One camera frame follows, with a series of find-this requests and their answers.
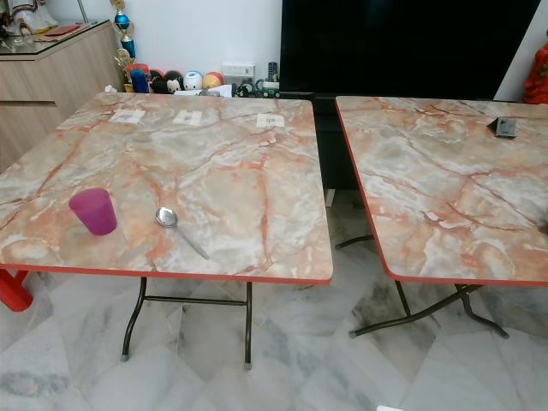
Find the small black flat device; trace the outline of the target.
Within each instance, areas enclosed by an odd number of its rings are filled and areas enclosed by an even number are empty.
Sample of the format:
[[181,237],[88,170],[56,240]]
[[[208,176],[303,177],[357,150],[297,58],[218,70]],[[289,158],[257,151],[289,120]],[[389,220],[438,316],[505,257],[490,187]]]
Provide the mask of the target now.
[[516,117],[501,116],[489,122],[488,128],[499,140],[515,140],[518,120]]

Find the white ceramic figurine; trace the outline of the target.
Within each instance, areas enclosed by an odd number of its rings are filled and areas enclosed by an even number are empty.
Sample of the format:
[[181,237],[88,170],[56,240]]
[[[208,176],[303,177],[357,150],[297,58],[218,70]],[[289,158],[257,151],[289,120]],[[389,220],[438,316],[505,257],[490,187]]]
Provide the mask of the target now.
[[58,20],[45,8],[46,0],[3,0],[3,30],[8,34],[42,34],[58,27]]

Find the silver metal spoon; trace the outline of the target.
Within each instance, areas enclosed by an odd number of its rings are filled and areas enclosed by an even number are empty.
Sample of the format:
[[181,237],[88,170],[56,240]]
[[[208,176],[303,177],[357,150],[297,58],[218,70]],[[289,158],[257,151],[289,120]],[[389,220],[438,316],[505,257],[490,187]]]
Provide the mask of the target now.
[[160,226],[165,228],[175,229],[179,231],[179,235],[182,239],[203,259],[209,259],[209,254],[207,251],[200,246],[199,243],[192,238],[191,235],[179,224],[179,216],[176,215],[175,211],[167,207],[159,207],[154,215],[154,219],[157,220],[157,223]]

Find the black toy figure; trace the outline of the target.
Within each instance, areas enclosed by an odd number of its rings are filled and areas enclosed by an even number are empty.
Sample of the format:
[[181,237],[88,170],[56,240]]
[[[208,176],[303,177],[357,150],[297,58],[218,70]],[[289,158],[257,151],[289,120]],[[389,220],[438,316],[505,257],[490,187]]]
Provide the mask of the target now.
[[173,94],[182,89],[182,74],[180,71],[170,70],[162,74],[159,70],[150,71],[150,90],[153,93]]

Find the light wood cabinet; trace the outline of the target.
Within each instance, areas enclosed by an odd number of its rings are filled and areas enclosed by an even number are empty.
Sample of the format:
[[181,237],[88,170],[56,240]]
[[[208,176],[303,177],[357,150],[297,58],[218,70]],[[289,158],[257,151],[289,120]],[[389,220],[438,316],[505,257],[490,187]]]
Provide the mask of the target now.
[[110,85],[124,90],[109,22],[87,24],[32,52],[0,52],[0,167],[28,149]]

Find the flat red packet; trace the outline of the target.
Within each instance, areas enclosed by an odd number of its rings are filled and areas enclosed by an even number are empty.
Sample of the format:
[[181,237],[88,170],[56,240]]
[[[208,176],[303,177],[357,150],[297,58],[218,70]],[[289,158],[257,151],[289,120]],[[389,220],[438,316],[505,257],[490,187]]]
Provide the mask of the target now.
[[65,27],[53,27],[39,35],[40,38],[62,38],[71,32],[78,31],[82,24],[65,25]]

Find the blue and gold trophy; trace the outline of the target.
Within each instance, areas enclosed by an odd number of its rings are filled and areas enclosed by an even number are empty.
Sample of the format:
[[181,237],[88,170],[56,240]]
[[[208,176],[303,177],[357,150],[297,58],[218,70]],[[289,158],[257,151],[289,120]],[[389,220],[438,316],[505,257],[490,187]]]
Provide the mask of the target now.
[[115,32],[120,36],[122,49],[128,52],[129,57],[136,58],[136,54],[134,54],[134,40],[132,38],[134,24],[124,12],[125,1],[110,0],[110,4],[112,4],[112,7],[115,9],[113,25]]

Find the red plastic stool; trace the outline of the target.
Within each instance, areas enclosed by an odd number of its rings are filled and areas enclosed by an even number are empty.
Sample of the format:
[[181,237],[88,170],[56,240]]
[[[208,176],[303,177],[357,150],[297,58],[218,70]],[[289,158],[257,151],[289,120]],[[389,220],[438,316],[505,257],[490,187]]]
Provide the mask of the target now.
[[24,287],[28,271],[0,270],[0,301],[11,312],[24,312],[33,302],[33,297]]

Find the small gold trophy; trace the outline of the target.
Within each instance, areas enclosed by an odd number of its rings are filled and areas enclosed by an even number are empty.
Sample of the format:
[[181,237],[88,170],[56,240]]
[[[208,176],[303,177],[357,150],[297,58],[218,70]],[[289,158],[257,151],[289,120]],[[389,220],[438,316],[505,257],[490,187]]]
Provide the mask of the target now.
[[134,59],[129,55],[126,50],[117,50],[115,55],[115,63],[122,71],[122,77],[125,79],[125,89],[127,92],[133,92],[132,77],[130,77],[129,66],[133,65]]

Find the marble pattern folding table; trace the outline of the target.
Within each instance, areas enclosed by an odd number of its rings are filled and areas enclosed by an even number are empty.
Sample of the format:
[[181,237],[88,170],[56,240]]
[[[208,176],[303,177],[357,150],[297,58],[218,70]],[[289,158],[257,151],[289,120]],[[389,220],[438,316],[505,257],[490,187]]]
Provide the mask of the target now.
[[[140,122],[110,122],[144,110]],[[204,124],[175,124],[202,110]],[[284,127],[258,127],[278,114]],[[69,208],[110,193],[117,226],[93,235]],[[154,219],[159,207],[209,254]],[[304,99],[102,92],[0,177],[0,269],[325,285],[333,262],[312,105]]]
[[[411,324],[486,285],[548,287],[548,104],[468,99],[336,99],[381,263],[399,284],[455,291],[418,313],[351,337]],[[499,140],[494,118],[518,120]]]

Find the large black television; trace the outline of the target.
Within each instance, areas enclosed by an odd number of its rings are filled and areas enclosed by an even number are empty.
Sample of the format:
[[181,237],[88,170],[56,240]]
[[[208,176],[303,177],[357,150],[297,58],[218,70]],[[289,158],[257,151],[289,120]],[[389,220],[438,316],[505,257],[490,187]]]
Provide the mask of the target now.
[[283,0],[285,92],[490,99],[543,0]]

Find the purple plastic cup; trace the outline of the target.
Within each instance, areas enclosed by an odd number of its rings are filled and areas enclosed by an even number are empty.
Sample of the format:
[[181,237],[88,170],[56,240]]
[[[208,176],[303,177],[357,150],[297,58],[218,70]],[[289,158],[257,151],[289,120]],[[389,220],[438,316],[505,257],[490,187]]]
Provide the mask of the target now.
[[112,199],[105,188],[85,189],[72,196],[68,206],[90,234],[107,235],[117,226]]

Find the red and blue toy figure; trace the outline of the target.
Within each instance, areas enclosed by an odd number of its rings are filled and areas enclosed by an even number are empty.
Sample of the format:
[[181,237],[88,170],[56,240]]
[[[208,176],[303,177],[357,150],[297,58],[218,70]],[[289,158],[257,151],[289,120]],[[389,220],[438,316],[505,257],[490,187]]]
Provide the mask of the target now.
[[149,69],[144,63],[133,63],[127,67],[130,85],[134,93],[149,93]]

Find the white wall socket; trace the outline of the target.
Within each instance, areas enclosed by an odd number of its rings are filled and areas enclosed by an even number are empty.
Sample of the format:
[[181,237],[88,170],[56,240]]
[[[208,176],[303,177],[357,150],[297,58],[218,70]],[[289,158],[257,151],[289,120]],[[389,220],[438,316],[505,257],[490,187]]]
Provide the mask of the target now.
[[220,74],[223,77],[239,78],[239,79],[254,79],[255,78],[255,66],[254,63],[222,63],[222,70]]

